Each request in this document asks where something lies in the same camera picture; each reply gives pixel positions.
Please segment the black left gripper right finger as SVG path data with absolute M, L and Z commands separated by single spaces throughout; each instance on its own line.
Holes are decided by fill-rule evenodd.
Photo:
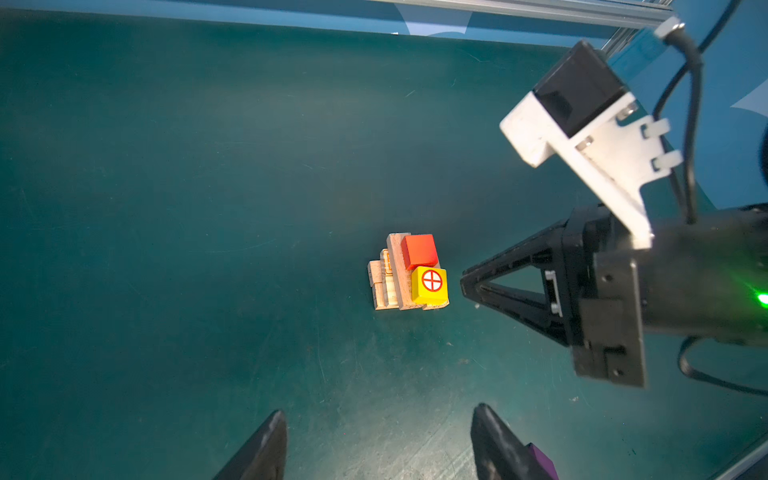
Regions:
M 470 437 L 478 479 L 543 478 L 543 467 L 489 405 L 475 407 Z

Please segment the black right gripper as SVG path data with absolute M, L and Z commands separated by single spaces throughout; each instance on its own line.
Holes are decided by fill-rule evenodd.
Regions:
M 558 285 L 562 246 L 573 298 L 571 351 L 576 374 L 644 388 L 637 252 L 628 230 L 607 207 L 578 207 L 567 223 L 561 220 L 470 267 L 460 279 L 462 294 L 569 346 L 569 318 L 563 313 Z M 521 271 L 536 272 L 540 286 L 525 290 L 502 281 Z

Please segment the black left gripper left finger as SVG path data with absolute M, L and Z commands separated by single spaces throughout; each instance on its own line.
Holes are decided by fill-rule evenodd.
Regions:
M 213 477 L 214 480 L 282 480 L 288 431 L 285 414 L 275 410 Z

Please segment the purple block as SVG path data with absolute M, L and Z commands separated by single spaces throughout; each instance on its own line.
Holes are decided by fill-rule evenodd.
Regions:
M 559 476 L 557 474 L 556 468 L 552 460 L 542 451 L 540 450 L 535 444 L 528 443 L 526 445 L 529 452 L 533 455 L 533 457 L 536 459 L 538 464 L 546 471 L 547 475 L 552 480 L 559 480 Z

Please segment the red cube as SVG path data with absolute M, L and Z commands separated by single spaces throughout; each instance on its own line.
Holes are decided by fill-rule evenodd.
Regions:
M 432 234 L 407 235 L 400 243 L 404 265 L 408 271 L 417 267 L 435 267 L 439 257 Z

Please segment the light wood block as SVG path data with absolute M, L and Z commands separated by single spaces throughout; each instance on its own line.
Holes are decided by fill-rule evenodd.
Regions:
M 390 256 L 390 265 L 393 272 L 395 295 L 400 310 L 419 309 L 420 306 L 412 300 L 411 275 L 405 265 L 402 241 L 410 232 L 390 233 L 387 236 L 387 250 Z

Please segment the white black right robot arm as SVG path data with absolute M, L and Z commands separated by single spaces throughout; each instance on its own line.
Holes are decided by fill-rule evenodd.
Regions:
M 634 249 L 601 204 L 469 268 L 463 295 L 568 347 L 581 377 L 642 387 L 644 336 L 767 342 L 767 207 L 667 219 Z

